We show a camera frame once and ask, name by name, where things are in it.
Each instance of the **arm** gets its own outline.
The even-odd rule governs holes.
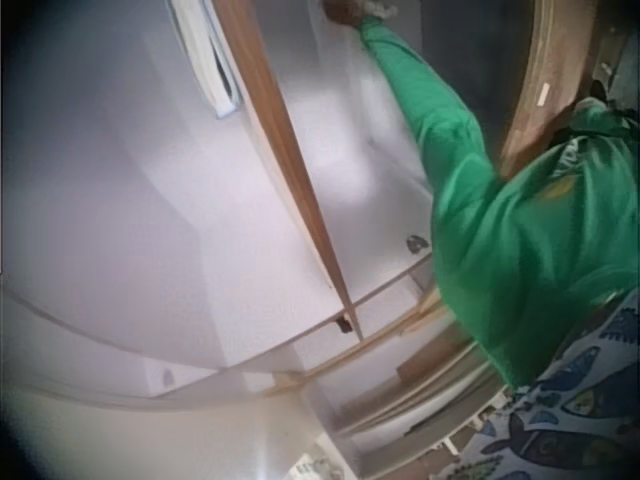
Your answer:
[[[365,17],[359,30],[418,143],[439,204],[438,212],[457,212],[484,197],[494,184],[496,173],[487,158],[475,116],[433,69],[380,20]]]

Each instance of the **shelf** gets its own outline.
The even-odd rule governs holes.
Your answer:
[[[361,478],[375,480],[425,454],[469,423],[503,388],[504,383],[497,373],[481,376],[455,403],[434,415],[418,430],[365,455]]]
[[[452,320],[443,318],[410,335],[394,336],[370,351],[317,378],[318,385],[343,425],[361,411],[364,400],[396,391],[401,380],[396,369],[433,341]]]
[[[385,418],[373,422],[352,435],[352,440],[363,454],[384,447],[399,439],[410,428],[432,417],[458,398],[480,375],[490,368],[488,362],[478,366],[467,366],[466,369],[455,369],[450,375],[440,377],[433,382],[427,391],[422,392],[412,405],[406,409],[398,408],[397,412],[389,412]]]
[[[349,420],[343,420],[340,432],[343,434],[357,432],[401,413],[403,409],[428,398],[434,391],[442,388],[442,385],[455,380],[456,376],[464,372],[469,373],[470,370],[479,368],[485,362],[486,360],[480,354],[480,348],[477,345],[470,345],[449,359],[439,370],[429,371],[426,376],[409,385],[399,382],[396,388],[372,397],[366,403],[361,403],[357,415],[353,415]]]
[[[267,352],[239,368],[244,372],[304,373],[355,347],[355,332],[342,333],[335,322]]]

